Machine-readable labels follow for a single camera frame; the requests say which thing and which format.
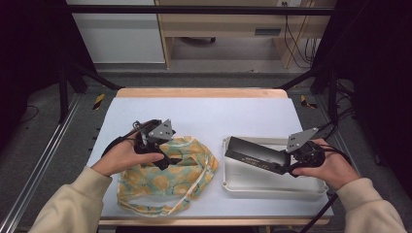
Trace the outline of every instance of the gray floor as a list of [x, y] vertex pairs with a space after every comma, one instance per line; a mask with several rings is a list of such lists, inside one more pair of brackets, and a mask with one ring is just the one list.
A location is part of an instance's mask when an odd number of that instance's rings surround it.
[[[279, 57], [270, 39], [218, 38], [214, 45], [182, 40], [177, 43], [173, 54], [172, 67], [169, 70], [158, 65], [136, 65], [132, 67], [133, 69], [129, 69], [130, 66], [124, 66], [127, 69], [100, 66], [102, 69], [100, 74], [114, 83], [126, 86], [273, 87], [297, 77], [305, 70], [295, 66], [290, 70], [280, 68]], [[116, 95], [115, 91], [99, 83], [90, 79], [86, 81], [89, 88], [85, 94], [74, 94], [70, 91], [71, 99], [79, 100], [77, 110], [67, 130], [64, 131], [64, 136], [57, 142], [58, 147], [31, 201], [27, 202], [26, 210], [18, 223], [18, 231], [23, 232], [27, 229], [51, 195], [62, 184], [76, 179], [86, 165], [105, 113]], [[308, 91], [311, 82], [308, 80], [300, 83], [288, 91], [303, 128], [320, 126], [328, 121], [323, 108], [311, 109], [300, 104], [300, 96], [304, 94], [309, 103], [326, 105], [326, 98], [323, 95], [313, 96]], [[94, 101], [101, 93], [106, 95], [102, 105], [98, 110], [93, 110]], [[350, 107], [349, 101], [346, 100], [340, 104], [339, 111]], [[39, 110], [38, 114], [34, 116], [35, 109], [27, 108], [23, 118], [32, 116], [34, 118], [20, 125], [10, 144], [1, 151], [0, 217], [2, 219], [14, 205], [58, 126], [57, 85], [34, 93], [28, 105], [36, 106]], [[394, 204], [406, 228], [412, 232], [412, 202], [397, 182], [392, 170], [375, 164], [372, 150], [358, 122], [351, 116], [343, 118], [339, 123], [338, 132], [329, 142], [340, 146], [353, 157], [359, 172], [373, 180], [376, 189], [385, 199]], [[316, 226], [312, 232], [343, 232], [342, 205], [337, 201], [332, 208], [335, 216], [330, 223]], [[285, 229], [287, 226], [274, 226], [274, 228]]]

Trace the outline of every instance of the plastic container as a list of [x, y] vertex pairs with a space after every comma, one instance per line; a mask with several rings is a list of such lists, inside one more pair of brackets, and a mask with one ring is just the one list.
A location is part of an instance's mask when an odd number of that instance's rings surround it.
[[[284, 150], [288, 139], [237, 137], [274, 150]], [[227, 150], [230, 137], [223, 140]], [[324, 181], [311, 177], [279, 175], [224, 157], [223, 190], [234, 198], [304, 199], [320, 198], [328, 191]]]

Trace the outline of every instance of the white tabletop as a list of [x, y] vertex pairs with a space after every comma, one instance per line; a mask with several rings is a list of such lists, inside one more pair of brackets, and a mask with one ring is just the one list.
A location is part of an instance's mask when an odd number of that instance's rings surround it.
[[[192, 136], [208, 147], [220, 162], [218, 171], [201, 193], [200, 198], [192, 201], [187, 210], [156, 219], [138, 216], [118, 206], [118, 175], [113, 175], [114, 179], [103, 199], [101, 224], [114, 223], [112, 220], [116, 224], [153, 224], [168, 219], [244, 218], [306, 219], [307, 221], [327, 202], [326, 195], [314, 200], [289, 200], [276, 197], [239, 198], [233, 197], [222, 188], [223, 139], [228, 136], [288, 138], [290, 134], [302, 130], [293, 102], [288, 98], [117, 97], [106, 114], [87, 166], [95, 163], [114, 139], [129, 132], [135, 120], [144, 122], [154, 118], [162, 120], [170, 118], [176, 131], [175, 136]], [[328, 219], [331, 216], [333, 212], [329, 209], [324, 217]]]

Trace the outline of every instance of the sleeve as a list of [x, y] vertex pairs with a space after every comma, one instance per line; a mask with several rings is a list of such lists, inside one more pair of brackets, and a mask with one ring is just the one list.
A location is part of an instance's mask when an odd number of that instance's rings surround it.
[[345, 232], [406, 232], [394, 206], [382, 199], [370, 179], [347, 183], [337, 194], [346, 210]]
[[29, 232], [96, 232], [102, 199], [111, 181], [85, 167], [72, 184], [62, 186], [51, 197]]

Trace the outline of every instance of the person's right hand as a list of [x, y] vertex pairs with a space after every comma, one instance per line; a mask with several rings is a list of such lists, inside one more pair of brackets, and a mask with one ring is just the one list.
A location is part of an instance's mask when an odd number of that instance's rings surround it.
[[[312, 140], [324, 149], [330, 149], [327, 142], [323, 139]], [[346, 183], [359, 179], [361, 176], [346, 161], [346, 159], [337, 152], [326, 151], [325, 162], [317, 168], [301, 167], [292, 171], [299, 176], [315, 177], [325, 181], [334, 189], [339, 189]]]

